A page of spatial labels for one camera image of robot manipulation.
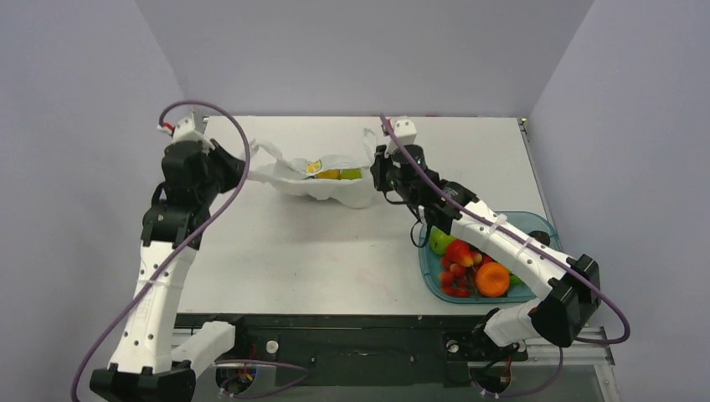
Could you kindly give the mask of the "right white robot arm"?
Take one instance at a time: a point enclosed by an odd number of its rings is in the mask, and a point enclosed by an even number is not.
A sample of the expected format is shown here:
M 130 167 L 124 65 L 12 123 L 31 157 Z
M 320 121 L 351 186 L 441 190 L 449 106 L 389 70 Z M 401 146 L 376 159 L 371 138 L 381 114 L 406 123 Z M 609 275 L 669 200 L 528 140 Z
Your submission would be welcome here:
M 370 167 L 375 189 L 395 192 L 399 203 L 427 229 L 440 229 L 489 255 L 534 295 L 523 304 L 488 312 L 472 335 L 474 350 L 492 358 L 531 338 L 561 348 L 578 340 L 601 302 L 598 264 L 587 255 L 574 259 L 552 249 L 490 209 L 471 190 L 440 178 L 426 167 L 421 147 L 408 145 L 405 151 L 408 156 L 385 145 L 375 148 Z

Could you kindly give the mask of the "white plastic bag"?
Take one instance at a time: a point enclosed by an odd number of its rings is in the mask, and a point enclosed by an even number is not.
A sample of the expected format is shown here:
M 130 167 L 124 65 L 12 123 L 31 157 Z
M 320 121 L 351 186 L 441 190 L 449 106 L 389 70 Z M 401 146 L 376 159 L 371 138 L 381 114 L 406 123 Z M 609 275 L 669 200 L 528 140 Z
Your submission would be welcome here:
M 360 142 L 367 157 L 365 160 L 330 154 L 310 161 L 304 158 L 287 160 L 274 143 L 254 139 L 250 141 L 250 155 L 253 157 L 262 151 L 271 156 L 274 162 L 260 167 L 251 167 L 248 179 L 269 184 L 286 195 L 310 197 L 318 201 L 332 199 L 351 209 L 364 209 L 370 205 L 376 194 L 373 176 L 370 173 L 377 146 L 375 132 L 365 128 Z M 323 170 L 347 168 L 361 168 L 363 178 L 358 180 L 314 178 L 315 174 Z

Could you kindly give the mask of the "fake green apple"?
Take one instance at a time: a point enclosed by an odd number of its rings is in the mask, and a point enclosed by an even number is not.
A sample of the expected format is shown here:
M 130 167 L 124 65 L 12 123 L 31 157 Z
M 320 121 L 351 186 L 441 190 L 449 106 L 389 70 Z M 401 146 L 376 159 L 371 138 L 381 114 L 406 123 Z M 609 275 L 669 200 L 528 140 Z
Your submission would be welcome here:
M 429 246 L 437 255 L 445 255 L 448 246 L 456 240 L 456 237 L 445 233 L 443 230 L 433 227 L 430 231 Z

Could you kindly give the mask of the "fake dark plum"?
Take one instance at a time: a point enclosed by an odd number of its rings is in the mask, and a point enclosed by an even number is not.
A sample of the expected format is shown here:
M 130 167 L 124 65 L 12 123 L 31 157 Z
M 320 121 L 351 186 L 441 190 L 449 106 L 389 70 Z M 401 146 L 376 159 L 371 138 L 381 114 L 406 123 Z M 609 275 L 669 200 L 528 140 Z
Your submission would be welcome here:
M 545 231 L 532 230 L 528 233 L 528 235 L 546 247 L 551 245 L 551 236 Z

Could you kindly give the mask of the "fake red strawberry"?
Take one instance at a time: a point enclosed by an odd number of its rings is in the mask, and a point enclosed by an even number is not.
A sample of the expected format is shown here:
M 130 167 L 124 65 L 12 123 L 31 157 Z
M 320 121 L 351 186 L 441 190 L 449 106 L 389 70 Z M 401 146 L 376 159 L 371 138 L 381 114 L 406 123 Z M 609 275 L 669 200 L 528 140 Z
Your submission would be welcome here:
M 464 267 L 474 267 L 482 261 L 482 255 L 462 240 L 454 240 L 449 243 L 445 249 L 445 257 L 452 263 Z

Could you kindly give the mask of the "fake green fruit in bag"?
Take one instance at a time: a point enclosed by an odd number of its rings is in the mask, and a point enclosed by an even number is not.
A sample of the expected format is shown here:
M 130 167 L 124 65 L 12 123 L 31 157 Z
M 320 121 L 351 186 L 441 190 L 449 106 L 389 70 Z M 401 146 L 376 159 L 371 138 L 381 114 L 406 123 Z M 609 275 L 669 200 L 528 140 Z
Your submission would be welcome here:
M 339 180 L 358 180 L 362 178 L 363 173 L 360 167 L 341 169 L 338 176 Z

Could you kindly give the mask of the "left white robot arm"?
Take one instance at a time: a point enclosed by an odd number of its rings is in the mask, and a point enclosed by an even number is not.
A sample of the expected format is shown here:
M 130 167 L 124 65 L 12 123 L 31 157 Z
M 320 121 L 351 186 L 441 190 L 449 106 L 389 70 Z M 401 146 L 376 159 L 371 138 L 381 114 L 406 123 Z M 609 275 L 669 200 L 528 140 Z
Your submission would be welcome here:
M 197 381 L 194 358 L 172 356 L 171 337 L 183 283 L 203 232 L 234 201 L 250 170 L 251 151 L 234 157 L 216 140 L 176 142 L 162 158 L 164 179 L 142 218 L 136 291 L 112 327 L 124 322 L 106 368 L 94 370 L 90 390 L 106 401 L 189 401 Z

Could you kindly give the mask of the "fake yellow lemon in bag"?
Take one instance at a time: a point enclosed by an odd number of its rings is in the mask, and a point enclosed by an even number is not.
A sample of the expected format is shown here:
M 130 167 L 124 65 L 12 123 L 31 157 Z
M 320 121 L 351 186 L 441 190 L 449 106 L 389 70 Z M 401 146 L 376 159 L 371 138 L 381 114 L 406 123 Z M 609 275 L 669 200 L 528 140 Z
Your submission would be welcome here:
M 340 169 L 327 169 L 314 175 L 316 179 L 338 180 L 341 176 Z

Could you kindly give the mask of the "fake orange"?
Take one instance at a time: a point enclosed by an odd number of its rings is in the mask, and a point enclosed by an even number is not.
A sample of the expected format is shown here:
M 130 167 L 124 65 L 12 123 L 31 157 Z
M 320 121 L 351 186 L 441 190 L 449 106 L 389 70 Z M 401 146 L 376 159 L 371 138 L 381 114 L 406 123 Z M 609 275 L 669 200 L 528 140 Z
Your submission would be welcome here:
M 504 296 L 510 288 L 510 273 L 505 266 L 488 262 L 477 269 L 474 284 L 483 296 Z

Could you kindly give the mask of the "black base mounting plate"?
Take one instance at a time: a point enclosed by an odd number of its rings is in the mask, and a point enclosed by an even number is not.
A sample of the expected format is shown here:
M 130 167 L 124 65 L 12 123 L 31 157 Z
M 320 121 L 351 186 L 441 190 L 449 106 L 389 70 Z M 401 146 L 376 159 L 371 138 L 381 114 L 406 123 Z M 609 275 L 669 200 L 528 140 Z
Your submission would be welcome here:
M 500 349 L 477 339 L 480 316 L 181 313 L 175 328 L 194 334 L 211 321 L 236 325 L 223 359 L 284 363 L 275 372 L 278 385 L 300 378 L 296 368 L 303 367 L 305 386 L 468 386 L 479 369 L 494 374 L 497 364 L 528 358 L 522 346 Z

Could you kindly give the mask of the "teal plastic tray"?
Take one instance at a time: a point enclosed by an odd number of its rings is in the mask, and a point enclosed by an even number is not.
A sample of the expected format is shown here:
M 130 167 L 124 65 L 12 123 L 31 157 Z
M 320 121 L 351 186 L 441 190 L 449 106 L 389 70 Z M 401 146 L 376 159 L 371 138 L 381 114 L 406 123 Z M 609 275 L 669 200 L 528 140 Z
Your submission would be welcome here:
M 542 216 L 523 211 L 505 211 L 504 214 L 507 216 L 508 221 L 517 226 L 520 230 L 525 233 L 529 233 L 532 230 L 541 230 L 550 234 L 551 236 L 551 247 L 554 250 L 560 251 L 561 244 L 559 242 L 559 236 L 557 230 Z M 419 254 L 419 268 L 424 279 L 425 285 L 429 290 L 437 296 L 439 299 L 458 305 L 484 305 L 484 304 L 513 304 L 527 302 L 534 298 L 534 293 L 529 289 L 528 286 L 517 286 L 513 289 L 508 289 L 504 296 L 500 297 L 486 297 L 479 293 L 476 289 L 474 280 L 472 279 L 473 271 L 471 273 L 471 279 L 473 284 L 473 294 L 471 298 L 456 298 L 453 296 L 445 295 L 439 288 L 439 281 L 437 279 L 438 274 L 441 271 L 440 259 L 445 257 L 444 255 L 437 255 L 433 252 L 429 246 L 430 231 L 433 227 L 428 229 L 421 228 L 419 230 L 419 239 L 416 243 L 419 245 L 422 242 L 426 243 L 425 247 L 420 247 L 418 250 Z

